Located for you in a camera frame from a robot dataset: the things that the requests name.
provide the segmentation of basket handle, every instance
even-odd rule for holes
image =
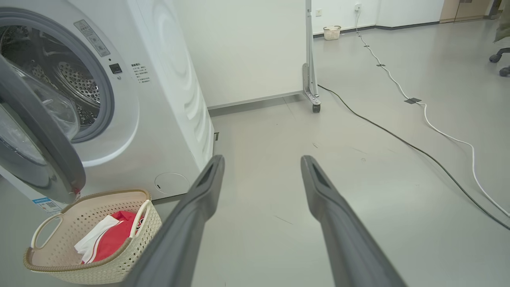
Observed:
[[[138,212],[136,213],[136,216],[135,216],[135,221],[133,222],[133,225],[131,226],[131,232],[129,234],[129,238],[133,238],[135,237],[135,233],[136,233],[136,227],[138,226],[138,222],[140,221],[140,218],[142,218],[142,214],[143,212],[148,208],[149,206],[149,203],[150,203],[150,200],[147,199],[143,204],[142,206],[140,206],[140,209],[138,210]],[[140,229],[142,229],[142,226],[145,224],[145,220],[142,222],[142,225],[140,225]]]
[[[37,238],[39,237],[39,234],[41,233],[42,229],[44,229],[44,227],[50,222],[52,221],[53,219],[59,217],[60,218],[60,222],[59,224],[57,225],[57,227],[55,228],[55,230],[53,230],[53,232],[51,233],[51,235],[48,237],[48,239],[46,239],[46,242],[44,242],[44,244],[41,246],[41,247],[37,247],[36,243],[37,243]],[[30,247],[32,247],[32,249],[34,250],[38,250],[38,249],[41,249],[43,248],[46,243],[48,243],[48,241],[51,239],[51,237],[53,236],[53,234],[55,234],[55,232],[57,231],[57,229],[59,229],[60,225],[62,224],[62,221],[64,221],[64,219],[62,218],[62,214],[61,213],[58,213],[54,216],[51,216],[49,217],[48,219],[46,219],[45,221],[43,221],[41,223],[41,225],[39,225],[39,227],[37,227],[37,229],[35,230],[34,232],[34,235],[32,236],[32,242],[30,243]]]

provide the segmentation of instruction label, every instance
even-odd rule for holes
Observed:
[[[94,30],[85,22],[85,20],[80,20],[74,23],[74,26],[78,28],[78,30],[89,40],[89,42],[94,46],[96,51],[99,53],[101,57],[107,56],[110,54],[110,51],[106,48],[103,41],[99,39]]]
[[[140,64],[140,63],[134,63],[131,64],[131,68],[133,68],[133,71],[135,72],[136,79],[138,80],[138,83],[147,83],[150,82],[149,72],[147,71],[147,67]]]
[[[35,204],[39,205],[46,213],[49,215],[56,215],[57,213],[61,212],[62,209],[60,206],[58,206],[53,200],[44,197],[40,199],[34,199],[32,200]]]

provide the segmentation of white basket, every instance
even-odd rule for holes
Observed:
[[[130,236],[108,258],[81,264],[82,255],[76,252],[74,245],[106,215],[121,210],[136,213]],[[135,233],[144,212],[143,223]],[[47,241],[37,247],[39,233],[55,218],[60,218],[60,223]],[[23,263],[34,272],[50,274],[71,283],[120,282],[160,227],[161,219],[146,191],[123,190],[83,197],[41,223],[32,237],[31,247],[27,249]]]
[[[324,27],[324,39],[326,40],[336,40],[340,37],[340,26],[328,26]]]

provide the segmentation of floor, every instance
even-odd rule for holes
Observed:
[[[438,128],[476,147],[476,171],[507,210],[510,169],[510,65],[488,62],[492,20],[396,31],[362,31],[365,41],[411,98],[429,105]],[[468,147],[428,128],[423,110],[405,103],[355,33],[315,40],[318,80],[352,109],[437,158],[486,209],[510,224],[477,189]],[[319,223],[308,211],[299,168],[314,156],[409,286],[507,286],[510,231],[476,208],[431,160],[355,117],[321,90],[322,110],[303,96],[214,110],[215,153],[226,168],[216,214],[206,223],[194,287],[334,286]],[[45,217],[6,181],[5,286],[72,286],[24,269],[21,256]],[[162,218],[175,199],[156,201]]]

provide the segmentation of chair wheel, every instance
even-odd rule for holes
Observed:
[[[497,63],[501,59],[501,55],[495,54],[489,57],[491,63]]]
[[[499,70],[499,75],[502,77],[508,77],[510,75],[510,67]]]

